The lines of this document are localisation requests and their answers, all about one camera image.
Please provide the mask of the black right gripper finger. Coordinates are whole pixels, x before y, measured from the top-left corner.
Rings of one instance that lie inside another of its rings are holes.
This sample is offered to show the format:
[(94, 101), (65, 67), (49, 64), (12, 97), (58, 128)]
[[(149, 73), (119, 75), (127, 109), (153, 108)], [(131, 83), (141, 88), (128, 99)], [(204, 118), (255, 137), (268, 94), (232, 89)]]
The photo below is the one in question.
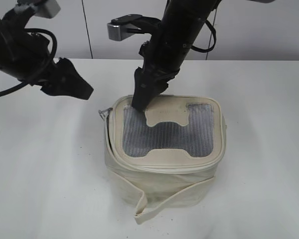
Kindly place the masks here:
[(132, 107), (144, 111), (149, 103), (168, 88), (168, 74), (146, 73), (138, 67), (134, 73), (135, 89)]

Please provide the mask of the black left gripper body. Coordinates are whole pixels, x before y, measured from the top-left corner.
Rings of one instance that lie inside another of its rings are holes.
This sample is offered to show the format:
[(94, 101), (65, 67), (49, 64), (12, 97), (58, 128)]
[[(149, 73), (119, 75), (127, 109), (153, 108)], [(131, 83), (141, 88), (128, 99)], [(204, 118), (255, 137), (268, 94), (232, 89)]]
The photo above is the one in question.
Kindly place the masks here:
[(39, 85), (54, 62), (57, 39), (52, 32), (21, 32), (14, 40), (15, 77), (20, 82)]

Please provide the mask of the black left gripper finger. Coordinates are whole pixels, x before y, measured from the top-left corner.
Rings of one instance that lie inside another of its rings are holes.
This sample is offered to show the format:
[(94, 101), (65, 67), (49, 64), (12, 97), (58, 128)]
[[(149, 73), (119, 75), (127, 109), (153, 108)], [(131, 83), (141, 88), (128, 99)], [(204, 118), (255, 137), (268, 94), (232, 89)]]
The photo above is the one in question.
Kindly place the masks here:
[(81, 100), (88, 100), (94, 90), (67, 58), (60, 58), (57, 63), (52, 63), (39, 85), (41, 91), (49, 96), (69, 96)]

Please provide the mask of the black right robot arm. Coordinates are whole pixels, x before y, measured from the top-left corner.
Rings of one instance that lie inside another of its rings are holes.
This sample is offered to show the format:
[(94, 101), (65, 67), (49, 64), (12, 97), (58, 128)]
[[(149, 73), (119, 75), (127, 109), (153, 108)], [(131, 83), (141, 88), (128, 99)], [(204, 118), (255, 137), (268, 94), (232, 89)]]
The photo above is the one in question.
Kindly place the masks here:
[(133, 108), (144, 111), (156, 96), (168, 88), (168, 82), (179, 73), (203, 25), (215, 33), (207, 19), (219, 3), (218, 0), (169, 2), (157, 30), (140, 48), (144, 62), (134, 73)]

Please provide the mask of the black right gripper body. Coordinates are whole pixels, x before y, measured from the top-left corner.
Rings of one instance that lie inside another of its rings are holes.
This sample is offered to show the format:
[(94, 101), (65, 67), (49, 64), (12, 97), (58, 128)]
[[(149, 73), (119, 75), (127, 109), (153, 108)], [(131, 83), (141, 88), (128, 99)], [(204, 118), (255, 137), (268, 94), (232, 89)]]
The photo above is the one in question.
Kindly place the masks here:
[(140, 49), (144, 63), (139, 69), (139, 81), (155, 82), (174, 78), (188, 52), (188, 39), (150, 40)]

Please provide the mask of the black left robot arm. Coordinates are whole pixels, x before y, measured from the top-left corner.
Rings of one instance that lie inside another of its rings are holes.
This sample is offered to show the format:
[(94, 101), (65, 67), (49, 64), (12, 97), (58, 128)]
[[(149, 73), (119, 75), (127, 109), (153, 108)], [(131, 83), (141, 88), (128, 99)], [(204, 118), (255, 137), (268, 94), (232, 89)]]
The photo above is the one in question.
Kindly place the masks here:
[(0, 91), (0, 97), (26, 86), (39, 86), (49, 96), (69, 96), (88, 100), (93, 87), (85, 81), (67, 58), (54, 61), (58, 41), (49, 30), (26, 28), (34, 10), (17, 13), (14, 9), (0, 18), (0, 71), (19, 82)]

